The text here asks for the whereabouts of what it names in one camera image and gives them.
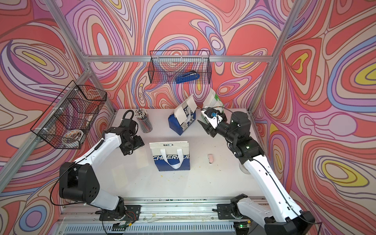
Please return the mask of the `tape roll in basket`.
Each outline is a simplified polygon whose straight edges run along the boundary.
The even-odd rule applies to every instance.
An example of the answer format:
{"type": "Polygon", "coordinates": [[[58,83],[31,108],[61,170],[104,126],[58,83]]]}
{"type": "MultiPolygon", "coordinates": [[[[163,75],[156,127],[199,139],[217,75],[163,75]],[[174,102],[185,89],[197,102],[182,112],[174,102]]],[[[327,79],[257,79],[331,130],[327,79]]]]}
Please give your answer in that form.
{"type": "Polygon", "coordinates": [[[63,136],[62,143],[66,145],[78,145],[83,135],[83,131],[79,129],[70,130],[63,136]]]}

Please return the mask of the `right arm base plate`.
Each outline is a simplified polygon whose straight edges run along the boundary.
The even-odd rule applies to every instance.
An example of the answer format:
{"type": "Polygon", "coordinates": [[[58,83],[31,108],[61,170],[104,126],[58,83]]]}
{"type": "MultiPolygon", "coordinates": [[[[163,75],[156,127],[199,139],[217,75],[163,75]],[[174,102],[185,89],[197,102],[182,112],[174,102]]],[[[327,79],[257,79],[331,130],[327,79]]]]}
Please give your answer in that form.
{"type": "Polygon", "coordinates": [[[216,208],[212,209],[213,212],[217,213],[217,217],[219,220],[251,220],[251,218],[242,215],[235,204],[229,203],[229,204],[217,204],[216,208]]]}

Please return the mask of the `white tape roll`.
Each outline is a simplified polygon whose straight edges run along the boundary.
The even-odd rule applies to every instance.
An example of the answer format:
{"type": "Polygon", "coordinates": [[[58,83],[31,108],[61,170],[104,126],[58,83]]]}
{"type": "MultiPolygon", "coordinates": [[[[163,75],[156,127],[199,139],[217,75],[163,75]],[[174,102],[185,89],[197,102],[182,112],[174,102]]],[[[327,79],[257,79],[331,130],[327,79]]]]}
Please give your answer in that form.
{"type": "Polygon", "coordinates": [[[247,174],[247,175],[250,175],[251,173],[246,169],[246,167],[244,165],[242,165],[241,163],[239,164],[239,168],[240,170],[244,173],[244,174],[247,174]]]}

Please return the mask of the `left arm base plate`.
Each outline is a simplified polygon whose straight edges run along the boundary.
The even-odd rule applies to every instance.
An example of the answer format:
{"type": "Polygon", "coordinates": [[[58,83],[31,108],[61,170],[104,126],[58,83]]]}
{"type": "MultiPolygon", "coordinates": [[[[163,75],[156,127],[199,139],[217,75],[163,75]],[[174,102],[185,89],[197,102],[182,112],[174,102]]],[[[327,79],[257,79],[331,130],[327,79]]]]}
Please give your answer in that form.
{"type": "Polygon", "coordinates": [[[135,222],[140,218],[141,205],[125,205],[124,210],[100,210],[96,211],[100,221],[127,221],[135,222]]]}

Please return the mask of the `blue white paper bag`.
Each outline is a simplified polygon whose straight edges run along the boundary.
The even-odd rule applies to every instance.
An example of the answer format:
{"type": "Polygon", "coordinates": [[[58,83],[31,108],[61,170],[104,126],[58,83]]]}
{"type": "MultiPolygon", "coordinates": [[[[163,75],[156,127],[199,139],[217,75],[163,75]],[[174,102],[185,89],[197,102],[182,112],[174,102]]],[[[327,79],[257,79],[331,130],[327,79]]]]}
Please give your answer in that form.
{"type": "Polygon", "coordinates": [[[193,95],[191,95],[177,108],[175,108],[173,113],[168,117],[170,129],[181,136],[196,120],[196,109],[197,104],[193,95]]]}

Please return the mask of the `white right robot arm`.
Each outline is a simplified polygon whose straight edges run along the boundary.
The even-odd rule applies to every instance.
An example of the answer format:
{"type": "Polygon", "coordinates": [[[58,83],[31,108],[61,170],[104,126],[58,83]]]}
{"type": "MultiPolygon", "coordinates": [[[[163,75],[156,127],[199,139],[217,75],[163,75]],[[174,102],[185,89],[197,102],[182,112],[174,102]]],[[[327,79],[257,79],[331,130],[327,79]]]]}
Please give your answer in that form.
{"type": "Polygon", "coordinates": [[[231,200],[236,217],[245,216],[261,226],[268,235],[305,235],[316,223],[310,211],[303,211],[279,182],[268,159],[256,140],[251,137],[251,121],[245,112],[233,112],[229,120],[215,108],[201,111],[200,123],[212,137],[222,136],[228,149],[254,177],[270,208],[241,194],[231,200]]]}

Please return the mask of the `blue stapler in basket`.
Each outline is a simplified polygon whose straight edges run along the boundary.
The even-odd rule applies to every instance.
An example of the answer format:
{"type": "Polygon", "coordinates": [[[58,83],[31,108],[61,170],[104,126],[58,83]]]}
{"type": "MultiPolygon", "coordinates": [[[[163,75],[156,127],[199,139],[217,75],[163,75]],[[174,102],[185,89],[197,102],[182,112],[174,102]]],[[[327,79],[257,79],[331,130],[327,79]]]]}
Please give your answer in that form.
{"type": "Polygon", "coordinates": [[[179,75],[176,77],[175,82],[177,84],[186,83],[198,80],[200,78],[200,74],[194,70],[191,70],[189,72],[183,73],[182,75],[179,75]]]}

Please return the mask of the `dark blue paper bag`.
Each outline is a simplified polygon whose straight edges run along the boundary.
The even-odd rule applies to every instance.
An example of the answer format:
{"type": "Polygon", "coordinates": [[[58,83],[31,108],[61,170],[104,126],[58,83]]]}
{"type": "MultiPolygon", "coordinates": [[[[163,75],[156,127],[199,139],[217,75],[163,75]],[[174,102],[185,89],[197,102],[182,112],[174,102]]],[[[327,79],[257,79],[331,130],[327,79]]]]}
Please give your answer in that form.
{"type": "Polygon", "coordinates": [[[149,144],[158,171],[188,171],[191,169],[190,148],[187,141],[149,144]]]}

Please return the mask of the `clear cup of pencils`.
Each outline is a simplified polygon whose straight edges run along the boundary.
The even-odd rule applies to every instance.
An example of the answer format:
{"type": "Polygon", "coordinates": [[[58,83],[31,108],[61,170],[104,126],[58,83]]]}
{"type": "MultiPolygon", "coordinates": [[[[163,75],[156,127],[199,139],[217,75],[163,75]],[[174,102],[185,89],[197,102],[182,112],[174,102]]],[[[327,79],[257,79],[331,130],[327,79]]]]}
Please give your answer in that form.
{"type": "Polygon", "coordinates": [[[148,112],[145,108],[140,108],[135,111],[136,118],[139,125],[144,133],[149,133],[152,131],[153,127],[149,119],[148,112]]]}

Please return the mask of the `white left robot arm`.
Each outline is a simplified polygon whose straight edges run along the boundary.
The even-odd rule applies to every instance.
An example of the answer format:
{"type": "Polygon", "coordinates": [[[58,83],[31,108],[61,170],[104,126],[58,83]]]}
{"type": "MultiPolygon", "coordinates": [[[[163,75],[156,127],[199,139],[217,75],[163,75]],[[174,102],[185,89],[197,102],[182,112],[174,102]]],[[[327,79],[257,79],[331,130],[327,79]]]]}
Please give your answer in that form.
{"type": "Polygon", "coordinates": [[[110,127],[88,152],[74,162],[65,162],[59,169],[59,196],[62,199],[86,203],[99,208],[101,220],[126,220],[127,207],[120,196],[112,195],[102,189],[95,171],[115,151],[124,156],[131,155],[144,146],[137,134],[138,123],[134,121],[134,111],[127,110],[118,127],[110,127]]]}

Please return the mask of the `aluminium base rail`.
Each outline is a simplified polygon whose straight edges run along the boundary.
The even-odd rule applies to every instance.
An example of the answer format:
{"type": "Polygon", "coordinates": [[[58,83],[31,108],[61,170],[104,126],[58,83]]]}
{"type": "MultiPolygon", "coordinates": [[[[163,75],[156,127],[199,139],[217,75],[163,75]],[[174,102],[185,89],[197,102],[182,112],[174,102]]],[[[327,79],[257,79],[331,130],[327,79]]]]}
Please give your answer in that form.
{"type": "Polygon", "coordinates": [[[219,204],[230,197],[127,198],[127,206],[139,205],[129,218],[132,225],[115,220],[101,221],[91,206],[64,206],[53,235],[264,235],[265,230],[251,219],[220,219],[219,204]]]}

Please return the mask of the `green white paper bag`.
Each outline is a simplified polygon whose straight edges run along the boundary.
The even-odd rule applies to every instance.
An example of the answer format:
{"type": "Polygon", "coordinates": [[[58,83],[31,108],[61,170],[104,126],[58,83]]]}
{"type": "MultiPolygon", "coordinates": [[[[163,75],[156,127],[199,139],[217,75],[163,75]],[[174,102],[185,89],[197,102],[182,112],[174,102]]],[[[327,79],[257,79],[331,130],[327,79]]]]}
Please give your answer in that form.
{"type": "Polygon", "coordinates": [[[206,99],[203,102],[203,108],[201,109],[201,116],[206,124],[213,124],[212,117],[209,117],[205,114],[207,109],[213,108],[220,112],[218,115],[219,121],[227,121],[227,117],[224,113],[224,106],[218,95],[215,91],[210,88],[209,94],[207,95],[206,99]]]}

